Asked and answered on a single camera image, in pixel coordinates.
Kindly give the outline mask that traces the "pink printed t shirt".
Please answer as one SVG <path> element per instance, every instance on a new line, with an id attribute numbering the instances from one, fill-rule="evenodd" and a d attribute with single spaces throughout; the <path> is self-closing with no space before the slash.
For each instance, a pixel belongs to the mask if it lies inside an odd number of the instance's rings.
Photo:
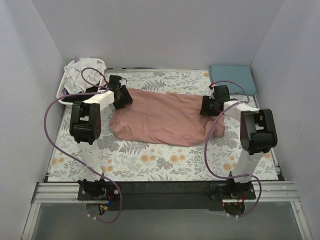
<path id="1" fill-rule="evenodd" d="M 192 147 L 225 135 L 224 118 L 200 115 L 202 96 L 129 88 L 133 102 L 117 109 L 109 128 L 123 141 Z"/>

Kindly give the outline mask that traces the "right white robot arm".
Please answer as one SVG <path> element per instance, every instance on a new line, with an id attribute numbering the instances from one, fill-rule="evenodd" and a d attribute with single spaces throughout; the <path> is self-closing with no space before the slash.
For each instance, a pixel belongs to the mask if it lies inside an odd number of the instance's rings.
<path id="1" fill-rule="evenodd" d="M 227 85 L 217 85 L 212 83 L 208 87 L 211 90 L 209 96 L 202 97 L 200 110 L 201 116 L 215 117 L 212 126 L 205 135 L 204 142 L 204 162 L 207 170 L 214 177 L 221 180 L 232 180 L 235 184 L 247 184 L 258 177 L 254 171 L 263 157 L 278 143 L 278 136 L 275 127 L 273 113 L 270 109 L 256 108 L 248 105 L 250 98 L 238 100 L 230 97 Z M 213 130 L 222 118 L 229 116 L 240 122 L 240 144 L 241 154 L 237 161 L 237 166 L 230 172 L 229 176 L 219 176 L 215 174 L 208 163 L 207 148 Z"/>

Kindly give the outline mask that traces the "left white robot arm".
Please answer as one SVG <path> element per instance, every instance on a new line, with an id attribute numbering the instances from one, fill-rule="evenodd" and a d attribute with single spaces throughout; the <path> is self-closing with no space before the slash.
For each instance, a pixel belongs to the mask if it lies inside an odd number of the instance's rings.
<path id="1" fill-rule="evenodd" d="M 81 161 L 85 164 L 82 178 L 94 182 L 101 179 L 103 171 L 98 157 L 98 139 L 102 132 L 101 112 L 112 106 L 115 110 L 132 104 L 126 79 L 119 75 L 110 75 L 102 90 L 84 101 L 72 104 L 69 132 L 74 138 L 81 153 Z"/>

